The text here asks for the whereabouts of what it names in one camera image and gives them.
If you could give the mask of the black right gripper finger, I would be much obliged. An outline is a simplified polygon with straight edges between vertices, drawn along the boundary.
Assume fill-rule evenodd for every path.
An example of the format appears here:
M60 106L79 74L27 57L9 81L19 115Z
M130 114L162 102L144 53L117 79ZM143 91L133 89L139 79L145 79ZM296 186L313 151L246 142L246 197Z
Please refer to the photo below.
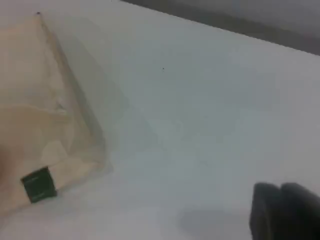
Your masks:
M271 183L258 182L253 187L249 229L253 240L284 240L285 197Z
M318 240L320 238L320 196L306 187L288 182L281 186L286 198L303 231L300 240Z

